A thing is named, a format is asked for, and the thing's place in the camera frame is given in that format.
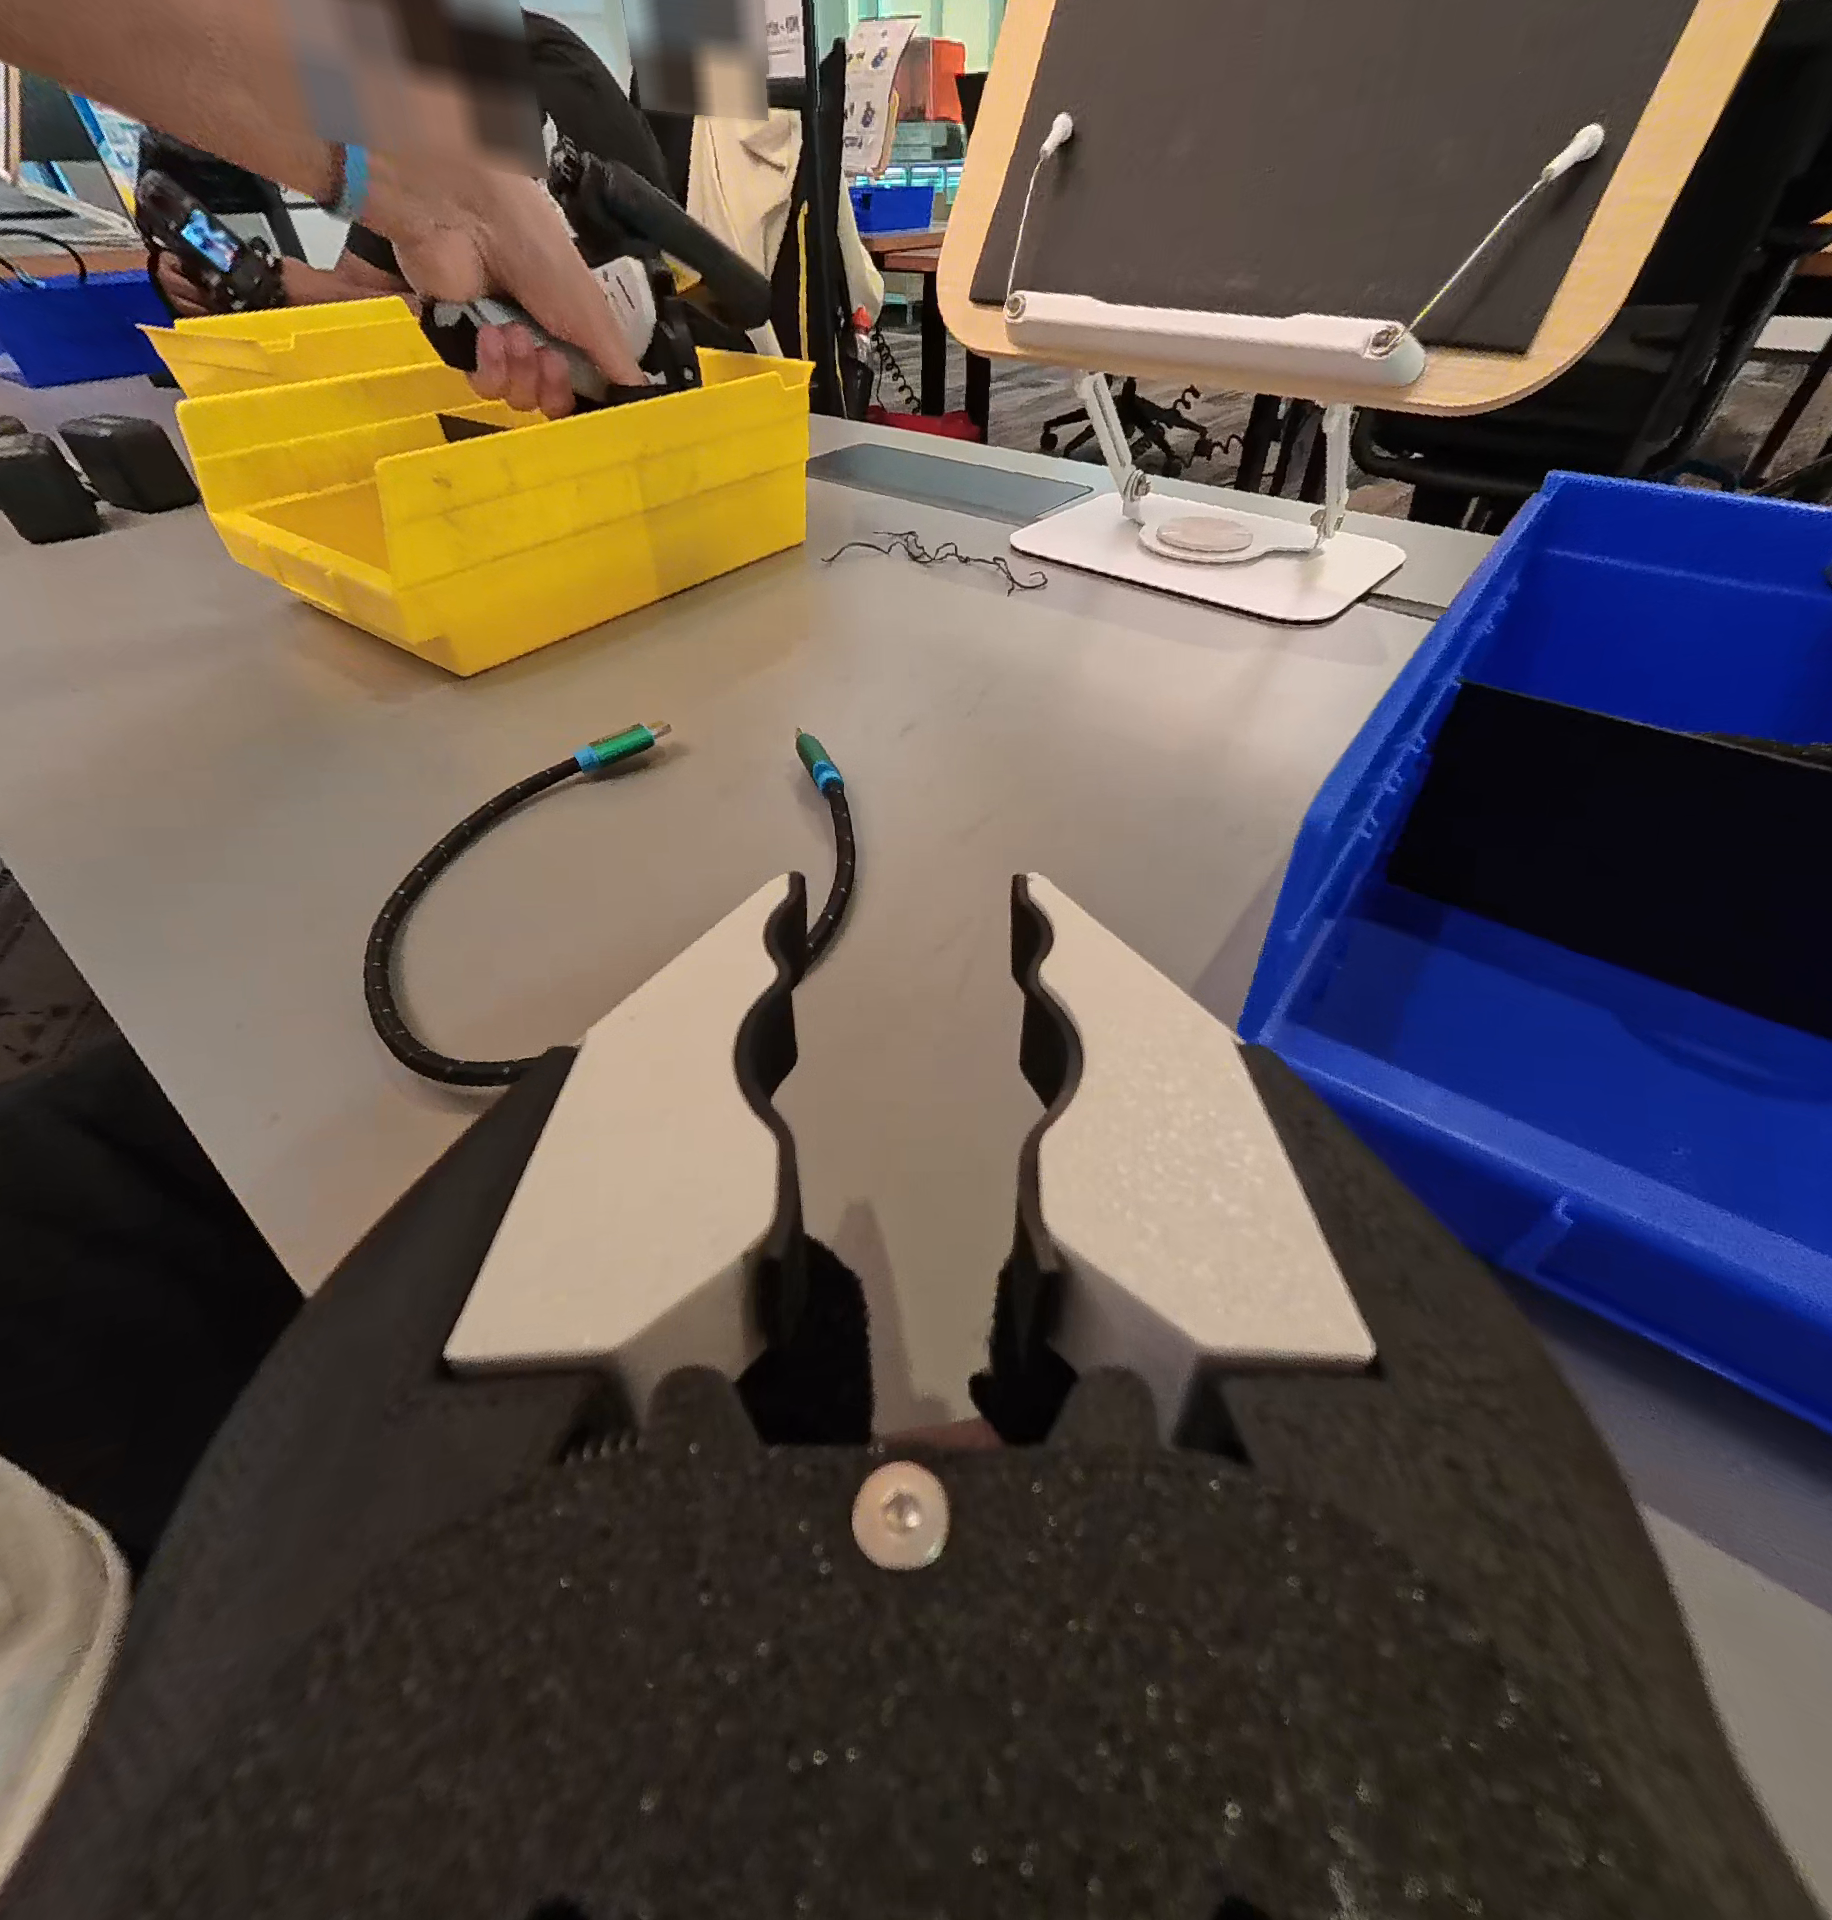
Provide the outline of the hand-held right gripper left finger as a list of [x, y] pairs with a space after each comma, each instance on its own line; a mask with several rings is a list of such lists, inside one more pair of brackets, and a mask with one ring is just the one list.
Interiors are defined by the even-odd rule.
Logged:
[[471, 1387], [742, 1387], [773, 1443], [874, 1426], [859, 1281], [806, 1228], [777, 1096], [800, 1060], [808, 885], [773, 876], [578, 1040], [444, 1342]]

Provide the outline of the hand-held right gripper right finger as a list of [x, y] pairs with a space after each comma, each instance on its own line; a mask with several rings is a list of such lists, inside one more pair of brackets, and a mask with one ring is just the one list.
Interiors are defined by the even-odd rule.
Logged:
[[1237, 1033], [1046, 876], [1010, 885], [1017, 1175], [976, 1411], [1042, 1443], [1072, 1387], [1127, 1373], [1188, 1443], [1231, 1374], [1371, 1371], [1375, 1335]]

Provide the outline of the yellow plastic bin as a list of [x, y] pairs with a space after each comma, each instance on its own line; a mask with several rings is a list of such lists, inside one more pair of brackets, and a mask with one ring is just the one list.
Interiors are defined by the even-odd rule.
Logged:
[[140, 325], [189, 401], [407, 369], [444, 369], [413, 309], [396, 296], [313, 302]]
[[806, 540], [813, 366], [698, 366], [544, 421], [432, 359], [184, 397], [178, 429], [237, 565], [472, 678]]

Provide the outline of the blue plastic bin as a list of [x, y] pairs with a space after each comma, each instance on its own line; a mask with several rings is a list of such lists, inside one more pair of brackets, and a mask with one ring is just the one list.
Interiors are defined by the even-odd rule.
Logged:
[[1832, 743], [1832, 509], [1558, 474], [1351, 740], [1241, 1034], [1479, 1256], [1832, 1435], [1832, 1042], [1390, 883], [1462, 684]]
[[147, 329], [173, 322], [145, 270], [0, 281], [0, 378], [48, 390], [161, 371]]

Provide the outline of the person's left hand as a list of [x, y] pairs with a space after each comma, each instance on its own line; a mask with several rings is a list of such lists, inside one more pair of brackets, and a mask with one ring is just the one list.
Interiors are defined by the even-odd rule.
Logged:
[[501, 299], [525, 325], [480, 327], [472, 386], [485, 401], [553, 421], [575, 406], [587, 363], [612, 388], [645, 385], [639, 359], [569, 225], [534, 179], [472, 158], [372, 153], [359, 221], [395, 249], [407, 284], [439, 304]]

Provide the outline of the person's black trousers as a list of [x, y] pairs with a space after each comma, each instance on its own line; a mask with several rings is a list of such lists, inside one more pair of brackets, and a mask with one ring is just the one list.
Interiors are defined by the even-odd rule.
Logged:
[[0, 1458], [133, 1572], [304, 1300], [133, 1045], [0, 1084]]

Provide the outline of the black bin divider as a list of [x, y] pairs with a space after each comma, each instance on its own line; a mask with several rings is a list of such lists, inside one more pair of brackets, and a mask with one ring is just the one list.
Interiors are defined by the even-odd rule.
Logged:
[[1832, 1045], [1832, 740], [1467, 683], [1390, 885]]

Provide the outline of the wooden-framed black panel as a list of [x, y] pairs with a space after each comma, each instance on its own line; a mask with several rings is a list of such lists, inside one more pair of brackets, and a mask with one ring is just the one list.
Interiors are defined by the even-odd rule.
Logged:
[[1472, 419], [1609, 333], [1776, 5], [1009, 5], [970, 353]]

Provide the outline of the small black device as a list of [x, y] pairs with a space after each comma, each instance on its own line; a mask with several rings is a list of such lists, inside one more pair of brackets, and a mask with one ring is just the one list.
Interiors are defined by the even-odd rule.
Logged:
[[35, 547], [104, 530], [96, 495], [51, 437], [0, 417], [0, 516]]

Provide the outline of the person's white shirt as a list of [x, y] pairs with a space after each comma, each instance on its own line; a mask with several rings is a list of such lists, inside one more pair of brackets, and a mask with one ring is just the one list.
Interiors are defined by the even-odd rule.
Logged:
[[0, 1892], [86, 1738], [131, 1604], [99, 1520], [0, 1456]]

